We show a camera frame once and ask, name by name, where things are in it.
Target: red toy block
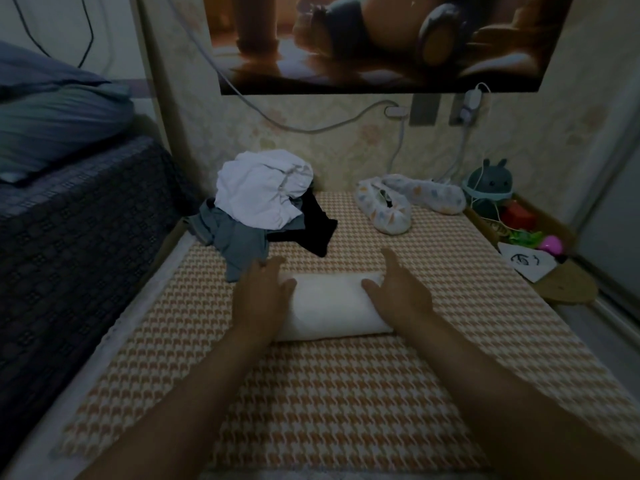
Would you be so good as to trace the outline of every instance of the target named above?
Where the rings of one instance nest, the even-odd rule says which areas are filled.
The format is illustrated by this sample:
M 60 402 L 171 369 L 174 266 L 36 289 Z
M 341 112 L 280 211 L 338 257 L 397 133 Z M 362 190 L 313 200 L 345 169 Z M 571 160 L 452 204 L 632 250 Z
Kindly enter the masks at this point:
M 502 223 L 512 229 L 533 231 L 536 227 L 536 216 L 515 200 L 504 209 L 500 216 Z

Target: floral wallpaper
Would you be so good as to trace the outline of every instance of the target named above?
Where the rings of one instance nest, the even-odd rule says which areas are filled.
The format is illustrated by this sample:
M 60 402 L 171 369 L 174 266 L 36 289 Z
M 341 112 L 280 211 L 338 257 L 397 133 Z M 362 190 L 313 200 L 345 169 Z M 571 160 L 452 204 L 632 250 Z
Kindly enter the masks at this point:
M 154 77 L 172 153 L 203 193 L 215 192 L 222 164 L 245 150 L 285 148 L 313 166 L 324 190 L 348 190 L 381 175 L 397 146 L 399 123 L 384 107 L 358 122 L 318 135 L 280 130 L 235 96 L 220 95 L 217 76 L 188 39 L 164 0 L 141 0 Z M 202 0 L 176 0 L 205 46 Z M 575 0 L 539 93 L 485 98 L 467 145 L 463 171 L 483 157 L 509 160 L 515 190 L 557 212 L 572 174 L 607 119 L 609 104 L 640 55 L 640 0 Z M 411 95 L 388 95 L 411 104 Z M 380 95 L 251 96 L 273 119 L 316 128 L 350 118 Z M 448 124 L 452 95 L 444 95 L 435 127 L 406 128 L 393 172 L 437 178 L 452 163 L 461 129 Z

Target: dark blue blanket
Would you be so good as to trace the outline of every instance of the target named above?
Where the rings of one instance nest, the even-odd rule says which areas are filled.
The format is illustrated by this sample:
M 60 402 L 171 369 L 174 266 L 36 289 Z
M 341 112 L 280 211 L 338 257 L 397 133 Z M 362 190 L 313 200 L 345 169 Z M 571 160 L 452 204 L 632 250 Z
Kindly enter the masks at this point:
M 0 184 L 0 468 L 132 300 L 198 201 L 148 137 Z

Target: orange and white checkered mat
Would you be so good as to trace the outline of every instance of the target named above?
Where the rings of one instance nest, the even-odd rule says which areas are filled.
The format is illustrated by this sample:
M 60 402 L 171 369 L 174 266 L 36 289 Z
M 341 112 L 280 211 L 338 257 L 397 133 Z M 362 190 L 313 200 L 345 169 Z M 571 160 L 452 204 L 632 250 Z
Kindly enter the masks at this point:
M 339 221 L 329 254 L 272 244 L 272 255 L 287 257 L 285 270 L 383 271 L 380 248 L 393 248 L 467 338 L 638 451 L 640 417 L 627 395 L 466 217 L 414 208 L 411 231 L 389 237 L 373 229 L 352 195 L 317 198 Z M 224 272 L 215 249 L 193 245 L 66 428 L 62 453 L 98 455 L 222 337 L 233 290 Z M 229 409 L 211 467 L 435 472 L 489 465 L 427 364 L 402 339 L 381 335 L 271 346 Z

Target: pink toy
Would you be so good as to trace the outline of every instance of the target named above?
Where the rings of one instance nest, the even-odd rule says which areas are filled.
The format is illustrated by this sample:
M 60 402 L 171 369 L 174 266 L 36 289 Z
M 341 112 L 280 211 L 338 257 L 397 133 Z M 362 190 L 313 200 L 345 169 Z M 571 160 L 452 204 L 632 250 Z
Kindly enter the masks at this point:
M 546 251 L 553 256 L 560 256 L 564 252 L 562 241 L 555 235 L 548 235 L 538 246 L 541 251 Z

